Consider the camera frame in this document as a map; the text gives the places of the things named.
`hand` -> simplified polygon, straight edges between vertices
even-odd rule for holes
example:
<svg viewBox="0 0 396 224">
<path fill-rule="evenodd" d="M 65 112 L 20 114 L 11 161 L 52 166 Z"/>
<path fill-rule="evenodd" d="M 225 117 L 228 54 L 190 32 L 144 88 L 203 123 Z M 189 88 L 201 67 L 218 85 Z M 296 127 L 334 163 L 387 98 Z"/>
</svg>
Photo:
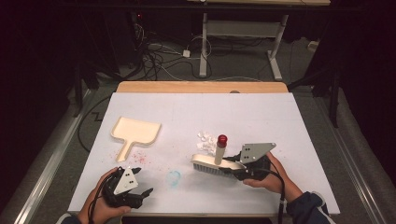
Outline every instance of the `hand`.
<svg viewBox="0 0 396 224">
<path fill-rule="evenodd" d="M 280 161 L 274 157 L 271 152 L 268 152 L 266 155 L 272 163 L 271 171 L 276 173 L 279 172 L 279 175 L 283 178 L 283 181 L 285 182 L 285 198 L 286 201 L 291 203 L 294 199 L 300 197 L 303 192 L 290 180 L 282 163 L 280 163 Z M 282 183 L 280 180 L 275 175 L 271 174 L 269 174 L 263 180 L 245 179 L 244 184 L 253 188 L 265 188 L 275 193 L 280 193 L 282 190 Z"/>
<path fill-rule="evenodd" d="M 81 211 L 78 213 L 78 219 L 82 224 L 89 223 L 88 211 L 90 209 L 90 204 L 94 200 L 96 192 L 99 190 L 101 183 L 106 179 L 108 175 L 114 173 L 117 169 L 118 168 L 116 167 L 108 171 L 104 175 L 102 175 L 95 189 L 93 189 L 90 195 L 88 195 L 88 198 L 84 203 L 84 206 L 82 207 Z M 129 206 L 121 206 L 118 208 L 110 207 L 107 205 L 105 199 L 101 196 L 102 196 L 102 192 L 99 193 L 99 199 L 96 201 L 95 210 L 93 211 L 93 222 L 95 224 L 105 223 L 112 217 L 120 217 L 123 214 L 131 211 L 131 207 Z"/>
</svg>

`bristle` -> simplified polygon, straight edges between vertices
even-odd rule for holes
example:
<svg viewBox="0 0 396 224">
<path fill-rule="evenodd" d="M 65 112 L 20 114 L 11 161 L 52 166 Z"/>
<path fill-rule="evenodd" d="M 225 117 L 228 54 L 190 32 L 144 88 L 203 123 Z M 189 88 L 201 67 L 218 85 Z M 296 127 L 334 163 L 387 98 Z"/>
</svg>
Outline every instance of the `bristle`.
<svg viewBox="0 0 396 224">
<path fill-rule="evenodd" d="M 207 166 L 203 166 L 203 165 L 199 165 L 199 164 L 196 164 L 196 163 L 193 164 L 193 167 L 194 167 L 195 170 L 201 171 L 201 172 L 204 172 L 204 173 L 208 173 L 208 174 L 212 174 L 212 175 L 222 175 L 222 176 L 227 176 L 227 177 L 234 178 L 233 175 L 224 174 L 224 172 L 222 172 L 221 170 L 213 169 L 213 168 L 210 168 L 210 167 L 207 167 Z"/>
</svg>

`white table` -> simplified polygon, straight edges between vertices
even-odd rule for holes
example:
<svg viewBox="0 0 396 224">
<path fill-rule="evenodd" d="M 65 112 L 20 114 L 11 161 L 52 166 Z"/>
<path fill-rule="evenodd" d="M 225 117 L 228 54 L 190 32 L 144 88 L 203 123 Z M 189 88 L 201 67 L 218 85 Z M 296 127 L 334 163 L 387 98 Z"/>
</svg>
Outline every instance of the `white table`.
<svg viewBox="0 0 396 224">
<path fill-rule="evenodd" d="M 227 86 L 221 82 L 207 85 Z M 162 127 L 152 145 L 135 145 L 128 160 L 118 163 L 122 143 L 110 132 L 120 116 L 159 122 Z M 272 152 L 296 184 L 303 191 L 320 192 L 329 212 L 340 213 L 297 104 L 287 92 L 114 93 L 68 211 L 79 211 L 104 172 L 115 166 L 131 166 L 142 168 L 136 175 L 139 187 L 132 192 L 154 191 L 130 216 L 275 216 L 278 194 L 192 168 L 191 155 L 205 154 L 196 146 L 201 142 L 197 136 L 200 131 L 214 136 L 226 134 L 229 141 L 225 156 L 237 154 L 245 143 L 276 143 Z"/>
</svg>

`sleeve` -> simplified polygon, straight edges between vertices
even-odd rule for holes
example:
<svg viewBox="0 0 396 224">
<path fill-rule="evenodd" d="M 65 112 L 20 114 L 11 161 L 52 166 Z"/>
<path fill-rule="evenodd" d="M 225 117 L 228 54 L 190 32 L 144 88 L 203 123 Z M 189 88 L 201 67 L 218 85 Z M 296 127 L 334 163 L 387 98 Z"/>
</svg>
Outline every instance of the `sleeve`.
<svg viewBox="0 0 396 224">
<path fill-rule="evenodd" d="M 76 216 L 65 213 L 58 219 L 56 224 L 81 224 L 81 222 Z"/>
<path fill-rule="evenodd" d="M 335 224 L 329 217 L 326 202 L 317 192 L 305 192 L 288 203 L 286 211 L 293 218 L 293 224 Z"/>
</svg>

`desk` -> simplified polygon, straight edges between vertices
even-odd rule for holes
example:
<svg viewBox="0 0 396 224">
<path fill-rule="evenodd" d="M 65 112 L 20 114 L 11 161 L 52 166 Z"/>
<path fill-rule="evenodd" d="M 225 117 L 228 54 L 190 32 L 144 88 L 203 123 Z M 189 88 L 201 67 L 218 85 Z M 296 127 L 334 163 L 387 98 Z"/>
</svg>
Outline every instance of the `desk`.
<svg viewBox="0 0 396 224">
<path fill-rule="evenodd" d="M 328 6 L 330 0 L 206 0 L 205 4 L 225 3 L 225 4 L 256 4 L 256 5 L 276 5 L 276 6 L 306 6 L 318 7 Z M 204 13 L 202 31 L 202 50 L 200 62 L 200 77 L 206 77 L 207 65 L 207 36 L 208 35 L 233 35 L 233 36 L 253 36 L 253 37 L 274 37 L 273 48 L 268 50 L 268 60 L 276 81 L 282 80 L 279 66 L 276 62 L 276 53 L 282 40 L 283 32 L 286 28 L 289 15 L 283 15 L 280 22 L 256 22 L 256 21 L 210 21 L 207 13 Z"/>
<path fill-rule="evenodd" d="M 201 93 L 205 89 L 211 93 Z M 220 93 L 229 91 L 242 93 Z M 115 157 L 121 143 L 110 136 L 119 116 L 162 124 L 152 145 L 135 145 L 128 160 L 121 163 Z M 192 168 L 191 155 L 204 153 L 196 146 L 200 131 L 228 135 L 225 156 L 238 153 L 244 143 L 275 142 L 273 153 L 290 177 L 302 190 L 322 193 L 329 212 L 339 213 L 292 94 L 282 83 L 248 82 L 121 83 L 109 103 L 68 210 L 79 211 L 100 175 L 121 165 L 142 168 L 136 175 L 139 187 L 133 193 L 154 188 L 143 206 L 130 216 L 274 217 L 278 194 Z M 169 176 L 174 173 L 178 173 L 177 184 L 171 185 L 168 178 L 174 178 Z"/>
</svg>

